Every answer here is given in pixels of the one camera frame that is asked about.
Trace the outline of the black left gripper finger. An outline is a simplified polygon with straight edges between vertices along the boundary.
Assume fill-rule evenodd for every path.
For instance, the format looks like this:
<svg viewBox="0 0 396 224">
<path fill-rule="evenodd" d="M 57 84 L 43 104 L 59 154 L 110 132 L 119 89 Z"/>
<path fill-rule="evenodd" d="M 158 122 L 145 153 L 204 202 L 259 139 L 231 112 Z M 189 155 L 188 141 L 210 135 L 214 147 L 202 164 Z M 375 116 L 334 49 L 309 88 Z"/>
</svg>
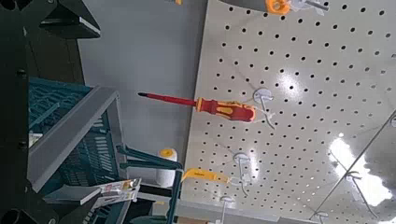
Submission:
<svg viewBox="0 0 396 224">
<path fill-rule="evenodd" d="M 34 224 L 82 224 L 100 195 L 97 187 L 63 185 L 46 196 L 29 190 L 22 211 Z"/>
<path fill-rule="evenodd" d="M 31 33 L 43 30 L 63 39 L 101 36 L 101 28 L 83 0 L 30 0 L 22 17 Z"/>
</svg>

